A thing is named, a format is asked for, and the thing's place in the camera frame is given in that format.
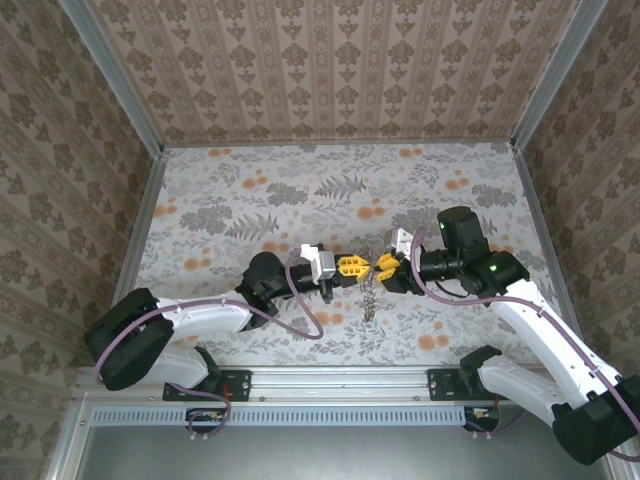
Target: wall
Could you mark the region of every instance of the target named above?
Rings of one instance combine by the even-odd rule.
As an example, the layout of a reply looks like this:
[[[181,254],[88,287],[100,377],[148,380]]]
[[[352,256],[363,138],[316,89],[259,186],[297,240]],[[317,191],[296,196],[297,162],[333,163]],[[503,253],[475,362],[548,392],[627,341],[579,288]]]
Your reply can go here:
[[[506,139],[575,0],[91,0],[166,144]]]
[[[150,159],[55,1],[0,2],[0,478],[35,478]]]
[[[587,341],[640,373],[640,8],[610,1],[525,155]]]

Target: small chain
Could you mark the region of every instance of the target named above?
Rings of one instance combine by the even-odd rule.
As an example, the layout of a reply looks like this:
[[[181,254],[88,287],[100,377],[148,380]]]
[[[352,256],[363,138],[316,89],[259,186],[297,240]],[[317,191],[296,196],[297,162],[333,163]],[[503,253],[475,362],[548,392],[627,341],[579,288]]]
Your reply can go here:
[[[360,291],[364,293],[364,322],[368,323],[376,315],[376,291],[373,288],[373,272],[369,273],[369,278],[360,284]]]

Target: floral tablecloth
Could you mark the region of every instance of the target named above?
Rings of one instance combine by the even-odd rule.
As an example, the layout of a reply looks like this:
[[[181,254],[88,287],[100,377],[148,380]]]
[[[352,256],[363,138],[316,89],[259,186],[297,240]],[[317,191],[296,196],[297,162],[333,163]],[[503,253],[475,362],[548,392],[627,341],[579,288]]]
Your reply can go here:
[[[424,224],[427,248],[438,248],[436,214],[468,205],[492,247],[515,253],[555,304],[506,143],[191,148],[164,155],[168,166],[137,279],[157,296],[224,293],[256,253],[272,251],[285,262],[300,243],[323,242],[375,260],[392,227],[414,231]],[[460,291],[457,282],[446,286]],[[537,363],[515,331],[484,307],[447,307],[375,283],[334,293],[331,305],[318,295],[308,299],[325,326],[320,341],[275,325],[191,340],[223,365],[450,364],[487,343],[520,363]],[[278,306],[282,319],[311,330],[295,301]]]

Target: perforated metal strip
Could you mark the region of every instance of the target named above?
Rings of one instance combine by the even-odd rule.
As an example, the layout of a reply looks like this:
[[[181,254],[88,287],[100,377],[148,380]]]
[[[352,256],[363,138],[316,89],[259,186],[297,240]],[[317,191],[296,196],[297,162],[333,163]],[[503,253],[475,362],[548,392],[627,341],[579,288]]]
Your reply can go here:
[[[186,425],[187,407],[96,407],[92,427]],[[464,407],[238,406],[229,426],[464,425]]]

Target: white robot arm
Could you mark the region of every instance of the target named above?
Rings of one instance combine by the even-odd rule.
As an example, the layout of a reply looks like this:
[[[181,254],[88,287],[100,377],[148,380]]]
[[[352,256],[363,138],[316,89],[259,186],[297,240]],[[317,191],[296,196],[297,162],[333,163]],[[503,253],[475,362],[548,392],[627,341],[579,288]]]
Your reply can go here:
[[[516,330],[551,376],[543,378],[485,346],[461,359],[459,378],[468,399],[490,392],[514,401],[551,426],[564,449],[587,465],[636,435],[633,416],[640,414],[640,378],[623,378],[585,345],[513,255],[490,251],[478,218],[468,207],[440,212],[438,223],[444,250],[425,251],[420,238],[414,242],[413,235],[402,229],[389,232],[389,251],[376,263],[375,278],[390,292],[430,293],[453,305],[484,303]],[[453,302],[423,290],[425,282],[450,279],[459,280],[468,294],[479,299]],[[523,300],[528,306],[497,301],[500,296]]]

